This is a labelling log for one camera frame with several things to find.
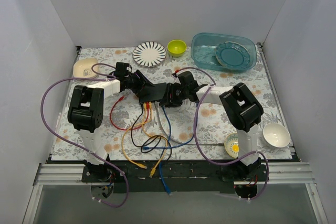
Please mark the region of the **dark grey network switch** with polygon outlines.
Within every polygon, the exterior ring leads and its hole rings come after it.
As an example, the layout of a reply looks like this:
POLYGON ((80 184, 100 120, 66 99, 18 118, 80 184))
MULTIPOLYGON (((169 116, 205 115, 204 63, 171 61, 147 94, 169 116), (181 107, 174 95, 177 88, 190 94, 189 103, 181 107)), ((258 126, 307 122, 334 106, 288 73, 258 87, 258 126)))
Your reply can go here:
POLYGON ((165 94, 167 83, 145 86, 138 94, 139 103, 160 102, 165 94))

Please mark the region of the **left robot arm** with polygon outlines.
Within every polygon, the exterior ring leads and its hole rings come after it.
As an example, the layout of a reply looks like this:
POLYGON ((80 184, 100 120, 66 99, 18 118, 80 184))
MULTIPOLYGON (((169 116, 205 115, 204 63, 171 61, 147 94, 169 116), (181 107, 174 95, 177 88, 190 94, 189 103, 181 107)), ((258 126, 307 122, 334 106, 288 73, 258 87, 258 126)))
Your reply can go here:
POLYGON ((84 147, 89 151, 90 157, 85 163, 96 165, 93 175, 100 182, 108 181, 112 175, 111 168, 104 164, 108 153, 99 140, 105 100, 124 90, 131 90, 142 98, 149 88, 155 87, 140 70, 132 72, 128 63, 117 62, 114 71, 103 76, 103 81, 74 87, 67 115, 68 122, 78 131, 84 147))

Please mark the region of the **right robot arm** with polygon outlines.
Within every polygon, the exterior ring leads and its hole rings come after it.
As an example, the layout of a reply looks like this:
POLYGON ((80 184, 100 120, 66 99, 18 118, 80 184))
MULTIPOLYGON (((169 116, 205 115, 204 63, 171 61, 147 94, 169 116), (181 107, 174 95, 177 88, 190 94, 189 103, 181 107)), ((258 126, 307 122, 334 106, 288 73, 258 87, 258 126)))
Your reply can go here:
POLYGON ((260 166, 262 153, 257 149, 258 124, 264 110, 252 92, 244 83, 232 87, 219 87, 216 84, 199 85, 191 72, 174 74, 178 83, 168 83, 160 106, 178 107, 188 99, 197 103, 194 115, 193 134, 197 149, 200 154, 211 164, 228 166, 239 163, 238 176, 242 180, 251 180, 257 174, 257 167, 260 166), (238 135, 239 152, 238 157, 227 163, 215 162, 206 157, 201 150, 197 139, 198 112, 203 103, 222 105, 227 117, 236 129, 238 135))

